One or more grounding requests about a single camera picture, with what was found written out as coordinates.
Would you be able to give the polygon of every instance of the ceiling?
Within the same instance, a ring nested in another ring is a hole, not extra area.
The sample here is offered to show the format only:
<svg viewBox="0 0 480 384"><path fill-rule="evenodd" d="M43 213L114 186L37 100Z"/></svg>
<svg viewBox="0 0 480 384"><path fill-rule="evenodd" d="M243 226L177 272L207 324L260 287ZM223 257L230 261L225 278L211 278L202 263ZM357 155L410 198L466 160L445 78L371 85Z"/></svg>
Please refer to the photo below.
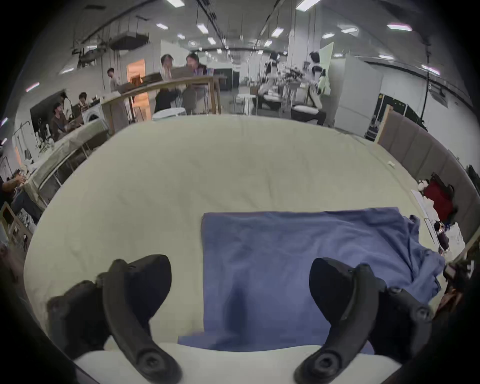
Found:
<svg viewBox="0 0 480 384"><path fill-rule="evenodd" d="M60 70L67 63L75 61L75 58L72 58L73 48L101 40L108 41L119 32L133 30L146 34L155 33L164 40L178 41L187 49L192 49L189 41L194 41L197 47L204 50L222 47L220 38L197 1L183 1L185 6L180 8L173 7L166 0L80 0L69 4L38 38L13 90L7 106L7 116L15 115L18 101L24 95L26 87L37 81L55 81ZM300 0L285 0L279 12L272 15L265 33L260 38L261 48L264 41L270 38L273 40L270 49L279 52L288 49L288 33L292 22L296 22L295 16L299 11L296 11L295 7L298 3ZM88 4L105 8L86 9ZM216 26L221 36L225 37L226 45L229 49L235 49L253 47L275 4L276 0L210 0L210 5L206 8L209 12L214 12ZM399 13L397 6L408 11ZM441 77L468 99L465 85L447 47L427 22L428 18L419 13L409 0L322 0L307 12L317 20L316 25L320 26L314 34L316 41L320 40L321 46L334 42L334 53L349 52L355 56L377 58L379 61L379 54L388 54L394 56L396 62L411 68L418 68L426 63L425 45L417 32L420 30L423 35L429 35L432 53L430 66L437 68ZM404 21L403 19L412 24L413 32L392 31L386 26L391 22ZM168 26L168 30L157 28L157 23ZM207 35L202 34L196 27L198 23L207 26ZM103 25L103 28L90 36ZM344 25L353 25L358 28L358 32L343 34L340 29ZM277 26L284 28L283 33L278 38L270 37ZM320 36L327 32L332 32L335 36L320 39ZM177 37L179 33L185 36L184 40ZM210 45L208 37L216 40L215 46ZM227 60L225 51L220 55L215 51L213 54L220 61ZM248 55L247 52L238 57L245 60Z"/></svg>

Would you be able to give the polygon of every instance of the white stool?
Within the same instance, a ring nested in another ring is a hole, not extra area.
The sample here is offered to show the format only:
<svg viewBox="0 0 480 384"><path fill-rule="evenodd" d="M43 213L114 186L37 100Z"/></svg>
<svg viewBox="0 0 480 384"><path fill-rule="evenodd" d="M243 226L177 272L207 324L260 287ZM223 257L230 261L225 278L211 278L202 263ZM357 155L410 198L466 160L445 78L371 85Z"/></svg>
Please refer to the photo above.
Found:
<svg viewBox="0 0 480 384"><path fill-rule="evenodd" d="M237 104L237 99L242 100L242 105L243 105L243 115L250 115L250 103L253 103L253 99L256 99L257 96L255 95L250 95L248 93L239 93L233 98L233 113L235 113L235 106Z"/></svg>
<svg viewBox="0 0 480 384"><path fill-rule="evenodd" d="M155 112L152 116L152 120L165 119L167 117L181 116L186 115L187 111L185 108L168 108L161 111Z"/></svg>

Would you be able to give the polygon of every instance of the white shirt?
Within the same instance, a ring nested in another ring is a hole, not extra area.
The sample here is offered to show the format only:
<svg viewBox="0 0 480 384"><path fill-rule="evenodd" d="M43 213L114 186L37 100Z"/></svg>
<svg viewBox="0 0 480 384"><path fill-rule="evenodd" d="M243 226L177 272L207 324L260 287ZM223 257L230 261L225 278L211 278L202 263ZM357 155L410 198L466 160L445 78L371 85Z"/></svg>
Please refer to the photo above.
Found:
<svg viewBox="0 0 480 384"><path fill-rule="evenodd" d="M62 108L63 114L65 115L67 120L69 120L70 117L72 117L72 103L69 99L64 99Z"/></svg>

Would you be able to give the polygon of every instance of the white wall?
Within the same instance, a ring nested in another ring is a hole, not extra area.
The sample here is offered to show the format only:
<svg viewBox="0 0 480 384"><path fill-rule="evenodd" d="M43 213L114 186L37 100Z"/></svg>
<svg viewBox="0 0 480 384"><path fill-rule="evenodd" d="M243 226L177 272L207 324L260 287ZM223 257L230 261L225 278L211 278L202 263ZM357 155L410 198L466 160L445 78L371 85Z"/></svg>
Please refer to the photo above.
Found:
<svg viewBox="0 0 480 384"><path fill-rule="evenodd" d="M423 108L427 82L418 76L394 68L372 65L384 74L381 93L407 103L419 116ZM480 125L475 114L450 92L445 91L448 108L430 93L423 119L428 132L459 157L463 166L480 171Z"/></svg>
<svg viewBox="0 0 480 384"><path fill-rule="evenodd" d="M335 114L336 128L365 135L375 112L382 77L375 68L347 55L342 94Z"/></svg>

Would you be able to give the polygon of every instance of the wooden table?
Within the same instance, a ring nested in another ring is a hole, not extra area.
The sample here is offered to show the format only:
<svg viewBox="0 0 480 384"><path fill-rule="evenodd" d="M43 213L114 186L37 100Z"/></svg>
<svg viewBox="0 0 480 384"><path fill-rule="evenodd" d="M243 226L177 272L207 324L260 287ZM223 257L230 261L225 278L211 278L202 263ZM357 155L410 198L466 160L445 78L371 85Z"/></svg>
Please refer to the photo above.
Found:
<svg viewBox="0 0 480 384"><path fill-rule="evenodd" d="M168 81L160 81L156 83L143 84L135 89L122 93L120 96L114 97L102 103L102 107L108 107L110 111L110 133L114 134L113 118L111 106L126 98L130 98L145 92L156 91L160 89L173 88L177 85L209 85L210 102L212 103L212 113L216 114L216 106L218 104L218 114L221 114L220 108L220 79L226 79L225 76L219 75L202 75L192 77L182 77L179 79L173 79Z"/></svg>

